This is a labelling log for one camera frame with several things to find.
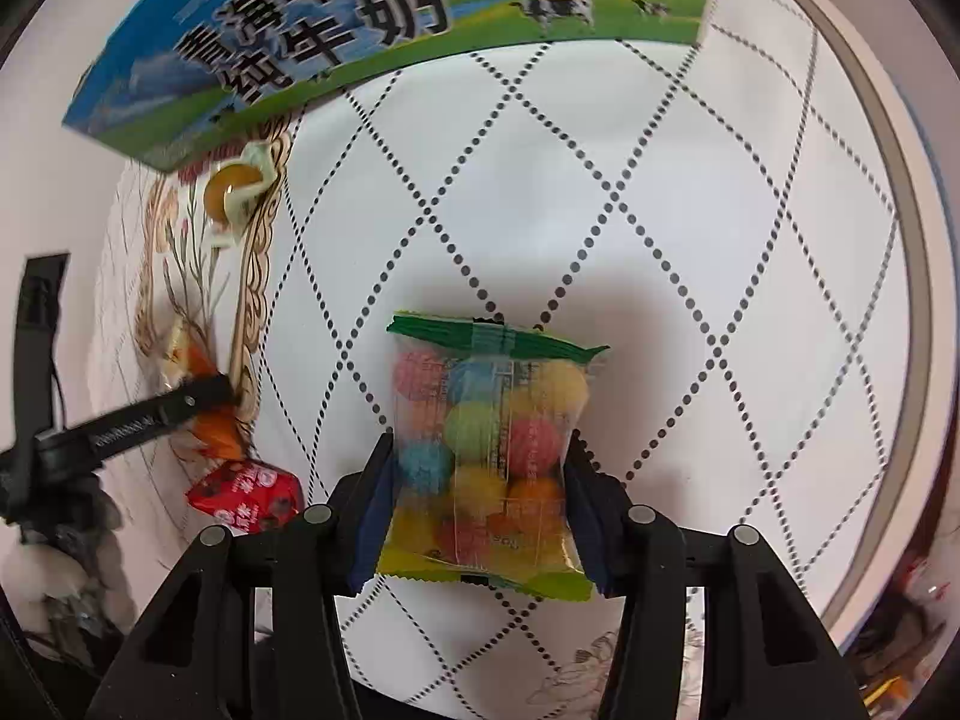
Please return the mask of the red wrapped candy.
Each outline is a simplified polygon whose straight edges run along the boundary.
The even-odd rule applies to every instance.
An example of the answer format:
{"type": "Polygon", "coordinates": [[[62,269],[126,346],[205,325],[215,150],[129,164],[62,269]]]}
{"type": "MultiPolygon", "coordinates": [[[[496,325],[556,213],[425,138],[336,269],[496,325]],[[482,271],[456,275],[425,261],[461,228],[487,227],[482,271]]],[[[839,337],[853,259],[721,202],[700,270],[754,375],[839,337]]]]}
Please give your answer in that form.
{"type": "Polygon", "coordinates": [[[185,499],[240,535],[283,527],[304,507],[299,479],[258,460],[225,461],[197,481],[185,499]]]}

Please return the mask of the white checked bed quilt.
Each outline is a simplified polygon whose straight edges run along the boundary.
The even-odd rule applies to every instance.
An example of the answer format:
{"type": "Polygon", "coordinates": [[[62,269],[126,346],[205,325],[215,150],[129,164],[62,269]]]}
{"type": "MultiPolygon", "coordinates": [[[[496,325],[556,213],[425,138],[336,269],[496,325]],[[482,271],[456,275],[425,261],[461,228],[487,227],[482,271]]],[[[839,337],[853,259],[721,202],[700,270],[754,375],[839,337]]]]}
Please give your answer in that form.
{"type": "Polygon", "coordinates": [[[501,317],[604,348],[579,422],[604,472],[684,527],[754,525],[794,575],[724,349],[773,249],[791,114],[784,83],[713,31],[721,4],[693,49],[462,54],[295,115],[277,190],[223,252],[199,181],[126,167],[94,408],[153,394],[187,310],[244,372],[254,454],[322,500],[394,419],[395,312],[501,317]]]}

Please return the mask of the colourful candy ball bag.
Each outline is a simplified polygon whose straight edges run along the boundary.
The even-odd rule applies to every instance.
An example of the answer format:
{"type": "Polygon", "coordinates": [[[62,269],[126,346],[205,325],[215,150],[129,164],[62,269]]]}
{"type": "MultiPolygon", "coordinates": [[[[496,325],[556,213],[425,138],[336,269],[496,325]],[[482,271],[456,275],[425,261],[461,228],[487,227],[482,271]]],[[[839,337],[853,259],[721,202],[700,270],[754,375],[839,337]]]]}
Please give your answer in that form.
{"type": "Polygon", "coordinates": [[[379,572],[589,600],[563,463],[604,348],[413,312],[387,330],[397,499],[379,572]]]}

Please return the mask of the yellow round candy wrapper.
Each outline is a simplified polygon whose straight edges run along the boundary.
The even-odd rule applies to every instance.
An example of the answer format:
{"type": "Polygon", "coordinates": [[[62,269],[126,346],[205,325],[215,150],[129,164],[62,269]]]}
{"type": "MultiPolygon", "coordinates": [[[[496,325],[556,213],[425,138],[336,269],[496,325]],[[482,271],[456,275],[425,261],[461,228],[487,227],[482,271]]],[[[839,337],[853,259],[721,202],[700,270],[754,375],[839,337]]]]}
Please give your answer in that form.
{"type": "Polygon", "coordinates": [[[237,158],[224,161],[206,181],[205,215],[212,220],[210,245],[224,249],[239,244],[263,195],[277,180],[267,142],[249,142],[237,158]]]}

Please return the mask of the blue milk cardboard box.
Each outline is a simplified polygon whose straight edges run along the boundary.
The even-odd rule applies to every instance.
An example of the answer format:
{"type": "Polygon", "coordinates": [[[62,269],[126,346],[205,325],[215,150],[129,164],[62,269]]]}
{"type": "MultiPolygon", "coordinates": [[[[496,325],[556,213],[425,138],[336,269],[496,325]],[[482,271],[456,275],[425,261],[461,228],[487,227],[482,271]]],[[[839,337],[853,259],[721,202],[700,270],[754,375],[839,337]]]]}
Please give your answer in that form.
{"type": "Polygon", "coordinates": [[[171,172],[337,89],[537,41],[698,41],[709,0],[139,0],[85,71],[73,132],[171,172]]]}

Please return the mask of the white bed frame edge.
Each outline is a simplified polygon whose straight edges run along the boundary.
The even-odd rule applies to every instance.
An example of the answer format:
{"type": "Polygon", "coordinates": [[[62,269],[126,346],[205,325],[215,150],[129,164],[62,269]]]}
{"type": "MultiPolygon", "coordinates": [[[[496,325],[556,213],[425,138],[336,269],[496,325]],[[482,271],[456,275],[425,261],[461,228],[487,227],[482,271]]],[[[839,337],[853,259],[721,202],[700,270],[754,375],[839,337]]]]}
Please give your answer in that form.
{"type": "Polygon", "coordinates": [[[827,0],[722,0],[713,31],[788,91],[773,249],[724,349],[789,567],[848,644],[923,516],[949,433],[944,205],[889,74],[827,0]]]}

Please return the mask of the orange wrapped candy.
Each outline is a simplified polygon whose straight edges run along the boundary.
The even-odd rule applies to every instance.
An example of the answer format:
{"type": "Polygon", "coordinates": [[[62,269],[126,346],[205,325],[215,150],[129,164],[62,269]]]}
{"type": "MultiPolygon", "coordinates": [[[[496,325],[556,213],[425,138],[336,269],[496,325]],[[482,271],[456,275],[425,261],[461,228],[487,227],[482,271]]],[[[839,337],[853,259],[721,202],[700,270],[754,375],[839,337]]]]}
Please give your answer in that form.
{"type": "Polygon", "coordinates": [[[244,442],[236,422],[236,406],[229,379],[213,364],[194,328],[182,317],[174,320],[161,348],[160,382],[166,390],[192,385],[197,397],[189,431],[194,452],[212,463],[242,460],[244,442]]]}

